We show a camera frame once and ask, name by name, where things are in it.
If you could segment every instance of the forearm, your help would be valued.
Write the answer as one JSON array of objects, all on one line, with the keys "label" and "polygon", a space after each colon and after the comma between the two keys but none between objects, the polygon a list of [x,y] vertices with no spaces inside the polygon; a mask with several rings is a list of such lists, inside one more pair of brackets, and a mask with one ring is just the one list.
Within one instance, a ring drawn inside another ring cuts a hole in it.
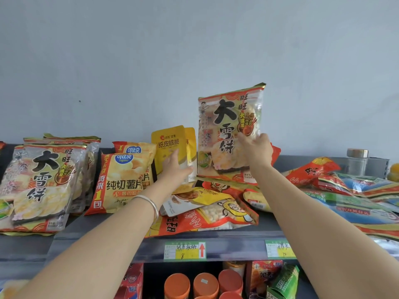
[{"label": "forearm", "polygon": [[397,261],[368,236],[271,166],[251,166],[251,173],[320,298],[399,292]]},{"label": "forearm", "polygon": [[[140,194],[158,209],[177,186],[163,177]],[[152,205],[133,199],[53,260],[16,299],[112,299],[154,219]]]}]

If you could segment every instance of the yellow price label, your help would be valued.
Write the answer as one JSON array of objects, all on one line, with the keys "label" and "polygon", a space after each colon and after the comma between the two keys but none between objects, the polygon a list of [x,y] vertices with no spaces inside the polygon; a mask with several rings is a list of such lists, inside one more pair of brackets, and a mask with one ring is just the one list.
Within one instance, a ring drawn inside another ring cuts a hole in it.
[{"label": "yellow price label", "polygon": [[268,259],[296,259],[286,239],[265,240]]},{"label": "yellow price label", "polygon": [[206,260],[206,243],[200,241],[167,242],[165,261]]}]

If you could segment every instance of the person's left hand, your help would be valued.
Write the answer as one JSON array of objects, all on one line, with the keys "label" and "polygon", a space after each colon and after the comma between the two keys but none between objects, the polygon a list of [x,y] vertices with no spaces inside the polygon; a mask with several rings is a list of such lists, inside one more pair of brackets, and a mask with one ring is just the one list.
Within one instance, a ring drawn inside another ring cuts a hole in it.
[{"label": "person's left hand", "polygon": [[162,163],[164,169],[161,175],[162,178],[167,178],[173,182],[176,181],[177,186],[180,185],[183,180],[193,171],[192,166],[184,169],[180,168],[179,160],[177,159],[178,153],[179,150],[177,149],[164,160]]}]

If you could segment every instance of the bangle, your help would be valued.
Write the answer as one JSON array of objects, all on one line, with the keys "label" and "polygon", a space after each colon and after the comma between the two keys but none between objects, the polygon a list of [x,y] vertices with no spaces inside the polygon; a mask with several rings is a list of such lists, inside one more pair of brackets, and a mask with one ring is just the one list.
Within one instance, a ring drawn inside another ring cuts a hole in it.
[{"label": "bangle", "polygon": [[158,209],[156,207],[156,204],[151,199],[149,199],[147,196],[144,196],[144,195],[136,195],[135,197],[133,197],[133,199],[135,199],[137,197],[148,201],[152,205],[152,207],[154,208],[154,211],[155,211],[154,222],[156,222],[158,220],[158,217],[159,217],[159,213],[158,213]]}]

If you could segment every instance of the green box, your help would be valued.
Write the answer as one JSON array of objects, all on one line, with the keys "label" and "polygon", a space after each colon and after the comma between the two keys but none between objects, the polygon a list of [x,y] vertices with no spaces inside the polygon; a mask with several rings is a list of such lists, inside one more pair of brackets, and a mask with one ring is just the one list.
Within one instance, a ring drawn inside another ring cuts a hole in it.
[{"label": "green box", "polygon": [[295,299],[298,288],[299,269],[285,263],[271,286],[267,287],[267,299]]}]

